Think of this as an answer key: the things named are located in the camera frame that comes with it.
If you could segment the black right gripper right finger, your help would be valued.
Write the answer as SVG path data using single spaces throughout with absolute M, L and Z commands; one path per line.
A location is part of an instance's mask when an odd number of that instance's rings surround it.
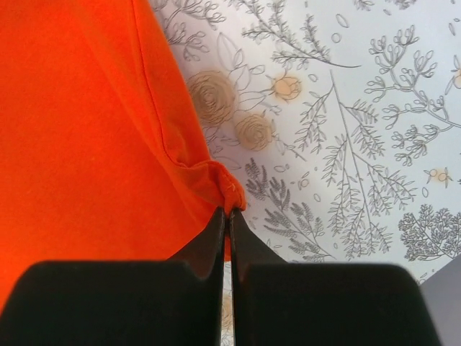
M 402 267 L 291 263 L 234 210 L 229 221 L 237 345 L 438 345 L 416 281 Z

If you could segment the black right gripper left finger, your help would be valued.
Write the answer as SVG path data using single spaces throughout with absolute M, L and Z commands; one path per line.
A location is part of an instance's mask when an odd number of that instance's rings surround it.
M 16 282 L 3 345 L 218 345 L 225 213 L 164 261 L 45 261 Z

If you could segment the orange t-shirt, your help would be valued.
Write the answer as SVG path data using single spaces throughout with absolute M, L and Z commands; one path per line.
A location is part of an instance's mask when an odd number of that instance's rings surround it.
M 147 1 L 1 3 L 1 300 L 45 260 L 164 260 L 243 188 Z

